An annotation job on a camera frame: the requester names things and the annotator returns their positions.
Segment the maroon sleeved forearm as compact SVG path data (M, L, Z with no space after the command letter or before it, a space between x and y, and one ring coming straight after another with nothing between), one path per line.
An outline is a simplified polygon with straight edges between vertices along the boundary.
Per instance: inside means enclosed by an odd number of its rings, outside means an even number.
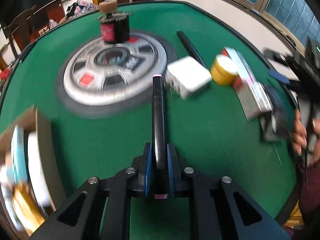
M297 164L299 209L304 224L319 222L319 161L305 171L303 162Z

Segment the person's right hand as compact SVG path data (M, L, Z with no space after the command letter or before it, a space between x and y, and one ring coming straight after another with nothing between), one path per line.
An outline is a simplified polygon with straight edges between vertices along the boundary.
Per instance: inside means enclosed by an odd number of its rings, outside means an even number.
M313 119L312 121L313 130L318 135L318 139L316 141L316 145L314 148L314 158L317 160L319 159L319 119ZM307 131L306 128L302 125L300 120L300 111L297 109L295 110L295 120L293 122L293 149L298 155L302 154L302 149L306 148L307 146Z

